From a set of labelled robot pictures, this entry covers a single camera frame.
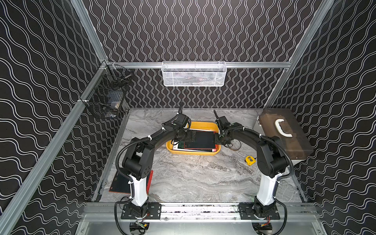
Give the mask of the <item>red writing tablet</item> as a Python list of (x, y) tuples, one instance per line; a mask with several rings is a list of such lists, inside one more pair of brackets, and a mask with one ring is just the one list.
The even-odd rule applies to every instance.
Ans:
[[(146, 180), (146, 192), (147, 192), (147, 194), (149, 194), (149, 189), (150, 189), (150, 186), (151, 186), (153, 173), (154, 173), (154, 171), (152, 170), (149, 173), (149, 175), (147, 176), (147, 180)], [(112, 181), (112, 184), (110, 186), (109, 192), (130, 194), (131, 193), (131, 187), (130, 187), (130, 184), (128, 182), (129, 182), (129, 180), (127, 180), (123, 176), (116, 173), (115, 176), (114, 176), (114, 179)]]
[(216, 151), (214, 134), (213, 131), (196, 130), (195, 142), (178, 142), (177, 144), (183, 143), (185, 149), (215, 149)]

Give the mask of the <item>white writing tablet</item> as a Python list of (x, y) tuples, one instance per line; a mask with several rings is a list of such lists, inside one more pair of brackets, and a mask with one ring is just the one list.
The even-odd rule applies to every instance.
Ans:
[(177, 150), (177, 151), (191, 151), (191, 152), (215, 152), (215, 149), (185, 149), (183, 143), (174, 145), (173, 146), (173, 150)]

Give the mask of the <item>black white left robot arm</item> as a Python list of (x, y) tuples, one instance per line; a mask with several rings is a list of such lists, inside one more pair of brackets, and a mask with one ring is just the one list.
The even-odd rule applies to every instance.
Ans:
[(147, 176), (150, 174), (155, 151), (168, 141), (184, 141), (189, 137), (191, 119), (183, 114), (181, 103), (176, 115), (162, 123), (157, 132), (144, 138), (133, 138), (116, 156), (117, 173), (128, 180), (131, 189), (131, 214), (145, 218), (148, 210)]

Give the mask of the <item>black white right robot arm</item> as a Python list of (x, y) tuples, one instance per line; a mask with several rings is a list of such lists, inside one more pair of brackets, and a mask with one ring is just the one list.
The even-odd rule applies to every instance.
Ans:
[(293, 174), (293, 163), (282, 147), (279, 137), (267, 137), (240, 123), (230, 123), (225, 116), (219, 117), (214, 111), (215, 123), (219, 129), (215, 141), (222, 146), (237, 140), (257, 152), (257, 166), (261, 172), (260, 187), (254, 198), (253, 214), (257, 218), (270, 217), (277, 210), (276, 192), (279, 182)]

